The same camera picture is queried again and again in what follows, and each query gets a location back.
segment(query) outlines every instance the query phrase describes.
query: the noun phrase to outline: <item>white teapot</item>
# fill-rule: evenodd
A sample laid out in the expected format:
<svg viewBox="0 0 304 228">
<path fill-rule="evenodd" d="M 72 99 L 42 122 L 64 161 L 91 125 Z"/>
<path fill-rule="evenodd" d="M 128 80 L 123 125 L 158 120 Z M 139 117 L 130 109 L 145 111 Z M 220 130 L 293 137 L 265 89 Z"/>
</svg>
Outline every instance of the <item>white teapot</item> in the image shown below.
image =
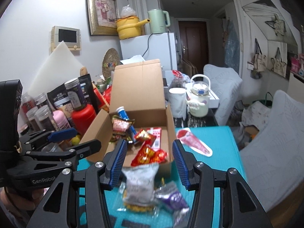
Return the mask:
<svg viewBox="0 0 304 228">
<path fill-rule="evenodd" d="M 209 85 L 202 81 L 194 82 L 196 77 L 203 77 L 208 80 Z M 210 90 L 210 79 L 203 74 L 196 74 L 190 80 L 190 100 L 187 100 L 189 105 L 189 112 L 195 117 L 204 117 L 208 114 L 209 107 L 209 90 Z"/>
</svg>

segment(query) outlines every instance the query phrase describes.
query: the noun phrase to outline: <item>white snack bag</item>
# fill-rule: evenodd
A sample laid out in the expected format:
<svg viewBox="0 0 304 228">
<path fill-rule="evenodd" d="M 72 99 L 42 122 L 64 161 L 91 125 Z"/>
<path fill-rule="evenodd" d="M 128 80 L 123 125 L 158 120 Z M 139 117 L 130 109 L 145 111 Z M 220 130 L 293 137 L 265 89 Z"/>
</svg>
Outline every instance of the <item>white snack bag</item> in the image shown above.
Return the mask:
<svg viewBox="0 0 304 228">
<path fill-rule="evenodd" d="M 123 198 L 125 203 L 138 206 L 153 205 L 154 178 L 158 167 L 158 163 L 153 163 L 122 169 L 127 178 L 127 194 Z"/>
</svg>

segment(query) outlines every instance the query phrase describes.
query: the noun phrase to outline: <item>yellow saucepan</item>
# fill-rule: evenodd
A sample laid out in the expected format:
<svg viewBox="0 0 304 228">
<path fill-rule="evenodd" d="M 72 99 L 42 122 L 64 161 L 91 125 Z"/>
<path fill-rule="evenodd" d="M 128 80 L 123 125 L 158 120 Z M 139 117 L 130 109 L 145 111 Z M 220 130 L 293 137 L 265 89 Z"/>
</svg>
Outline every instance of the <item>yellow saucepan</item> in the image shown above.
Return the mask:
<svg viewBox="0 0 304 228">
<path fill-rule="evenodd" d="M 136 16 L 119 19 L 116 21 L 117 32 L 120 40 L 141 36 L 140 27 L 149 23 L 150 20 L 146 19 L 139 21 Z"/>
</svg>

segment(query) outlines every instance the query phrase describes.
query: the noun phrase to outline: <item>woven round mat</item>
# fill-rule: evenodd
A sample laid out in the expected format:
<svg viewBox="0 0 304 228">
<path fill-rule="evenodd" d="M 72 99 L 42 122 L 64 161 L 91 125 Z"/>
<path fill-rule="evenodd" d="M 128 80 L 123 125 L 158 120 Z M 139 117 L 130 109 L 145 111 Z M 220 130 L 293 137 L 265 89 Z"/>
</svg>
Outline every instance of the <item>woven round mat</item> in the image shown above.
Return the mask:
<svg viewBox="0 0 304 228">
<path fill-rule="evenodd" d="M 114 48 L 109 49 L 102 62 L 102 74 L 104 79 L 107 80 L 111 77 L 111 71 L 114 71 L 115 67 L 121 64 L 118 52 Z"/>
</svg>

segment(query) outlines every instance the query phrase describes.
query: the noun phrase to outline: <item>framed picture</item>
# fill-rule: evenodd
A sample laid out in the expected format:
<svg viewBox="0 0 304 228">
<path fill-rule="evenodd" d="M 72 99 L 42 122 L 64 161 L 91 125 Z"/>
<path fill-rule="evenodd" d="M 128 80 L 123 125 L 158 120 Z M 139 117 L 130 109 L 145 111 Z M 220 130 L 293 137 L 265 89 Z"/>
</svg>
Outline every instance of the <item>framed picture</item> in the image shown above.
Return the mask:
<svg viewBox="0 0 304 228">
<path fill-rule="evenodd" d="M 118 35 L 116 0 L 87 0 L 90 35 Z"/>
</svg>

